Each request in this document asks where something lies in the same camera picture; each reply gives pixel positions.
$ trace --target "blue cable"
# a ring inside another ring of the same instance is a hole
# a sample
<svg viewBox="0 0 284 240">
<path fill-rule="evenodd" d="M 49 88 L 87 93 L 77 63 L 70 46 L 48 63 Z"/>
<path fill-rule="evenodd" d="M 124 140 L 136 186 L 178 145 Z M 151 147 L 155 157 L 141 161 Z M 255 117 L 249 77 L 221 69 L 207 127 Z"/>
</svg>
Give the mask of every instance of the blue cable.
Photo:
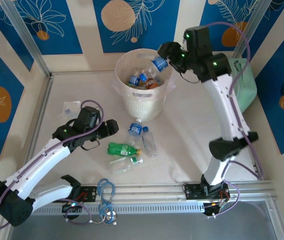
<svg viewBox="0 0 284 240">
<path fill-rule="evenodd" d="M 110 197 L 109 200 L 105 200 L 105 198 L 103 197 L 104 187 L 106 187 L 107 185 L 110 185 L 112 187 L 111 197 Z M 103 178 L 97 184 L 97 194 L 101 198 L 101 204 L 98 206 L 98 211 L 100 213 L 100 217 L 101 217 L 101 219 L 103 219 L 104 216 L 107 216 L 108 212 L 111 212 L 110 220 L 107 220 L 105 218 L 104 223 L 112 224 L 115 219 L 114 219 L 114 215 L 113 215 L 113 208 L 112 208 L 111 199 L 115 194 L 115 185 L 113 183 L 111 183 L 109 180 L 107 180 L 106 178 Z"/>
</svg>

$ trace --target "plastic bucket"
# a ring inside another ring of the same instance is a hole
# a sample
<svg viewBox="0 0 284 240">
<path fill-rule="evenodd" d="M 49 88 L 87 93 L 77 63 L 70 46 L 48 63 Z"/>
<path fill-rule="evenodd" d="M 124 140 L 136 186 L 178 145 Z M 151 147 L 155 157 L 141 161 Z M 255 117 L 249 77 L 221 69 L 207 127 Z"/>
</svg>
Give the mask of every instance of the plastic bucket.
<svg viewBox="0 0 284 240">
<path fill-rule="evenodd" d="M 127 86 L 133 68 L 144 69 L 157 52 L 152 49 L 136 49 L 124 54 L 115 67 L 116 78 L 113 86 L 122 96 L 125 109 L 129 115 L 141 118 L 144 122 L 155 119 L 163 110 L 166 95 L 175 87 L 171 78 L 173 68 L 169 65 L 164 69 L 159 79 L 164 83 L 154 89 L 134 89 Z"/>
</svg>

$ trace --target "robotic arm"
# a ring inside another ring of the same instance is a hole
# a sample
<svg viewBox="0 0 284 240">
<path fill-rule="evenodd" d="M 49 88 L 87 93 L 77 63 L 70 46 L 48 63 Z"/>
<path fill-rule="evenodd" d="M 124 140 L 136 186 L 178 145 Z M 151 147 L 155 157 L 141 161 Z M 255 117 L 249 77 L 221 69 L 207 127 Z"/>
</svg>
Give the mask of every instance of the robotic arm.
<svg viewBox="0 0 284 240">
<path fill-rule="evenodd" d="M 179 73 L 192 70 L 211 95 L 221 125 L 222 137 L 209 143 L 212 153 L 207 171 L 202 175 L 200 187 L 195 187 L 200 198 L 216 198 L 225 188 L 222 174 L 230 159 L 235 158 L 240 150 L 248 145 L 243 134 L 251 142 L 258 139 L 256 132 L 251 132 L 240 111 L 234 91 L 229 94 L 233 78 L 227 57 L 223 53 L 212 54 L 209 30 L 205 26 L 186 29 L 185 47 L 178 42 L 167 42 L 160 46 L 158 54 L 168 59 L 170 65 Z M 241 121 L 239 126 L 230 98 Z"/>
<path fill-rule="evenodd" d="M 19 169 L 5 181 L 0 181 L 0 197 L 4 191 L 15 183 L 0 204 L 0 214 L 12 225 L 22 224 L 33 211 L 41 206 L 58 199 L 76 199 L 80 194 L 81 184 L 69 175 L 65 175 L 54 183 L 36 186 L 38 182 L 61 160 L 70 155 L 77 147 L 83 146 L 85 141 L 94 142 L 114 135 L 118 132 L 117 122 L 113 119 L 102 122 L 101 126 L 83 137 L 67 141 L 46 153 L 52 146 L 70 137 L 87 133 L 92 130 L 101 119 L 99 110 L 86 106 L 81 109 L 78 117 L 60 126 L 52 135 L 46 146 L 34 156 L 25 166 Z"/>
</svg>

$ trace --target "blue bottle cap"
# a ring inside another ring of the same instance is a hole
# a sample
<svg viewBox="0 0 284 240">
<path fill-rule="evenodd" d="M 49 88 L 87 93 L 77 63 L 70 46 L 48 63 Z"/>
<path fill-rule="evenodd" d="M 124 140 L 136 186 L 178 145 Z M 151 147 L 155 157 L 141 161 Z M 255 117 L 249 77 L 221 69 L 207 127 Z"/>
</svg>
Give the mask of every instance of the blue bottle cap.
<svg viewBox="0 0 284 240">
<path fill-rule="evenodd" d="M 142 73 L 142 74 L 140 75 L 140 79 L 141 79 L 143 82 L 146 82 L 147 77 L 146 77 L 146 75 L 145 75 L 144 73 Z"/>
</svg>

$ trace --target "white wall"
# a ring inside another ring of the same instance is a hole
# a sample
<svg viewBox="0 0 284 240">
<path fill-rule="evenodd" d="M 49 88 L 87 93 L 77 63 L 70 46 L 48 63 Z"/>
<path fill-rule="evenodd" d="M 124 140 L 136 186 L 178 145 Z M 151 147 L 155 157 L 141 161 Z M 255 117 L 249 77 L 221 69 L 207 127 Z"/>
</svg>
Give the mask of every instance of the white wall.
<svg viewBox="0 0 284 240">
<path fill-rule="evenodd" d="M 46 79 L 36 64 L 29 72 L 0 32 L 0 57 L 24 86 L 4 148 L 0 157 L 0 180 L 5 180 L 23 164 L 29 142 L 34 111 Z"/>
<path fill-rule="evenodd" d="M 206 0 L 181 0 L 175 41 L 181 42 L 186 28 L 199 25 Z M 67 0 L 83 54 L 45 55 L 52 72 L 114 70 L 123 53 L 103 53 L 93 0 Z"/>
<path fill-rule="evenodd" d="M 263 69 L 283 40 L 284 10 L 252 59 L 251 66 L 255 76 Z M 284 212 L 284 154 L 279 153 L 259 99 L 256 99 L 247 109 L 245 119 L 250 128 L 259 134 L 260 139 L 255 143 L 255 147 L 263 163 L 267 179 L 274 182 L 280 206 Z"/>
</svg>

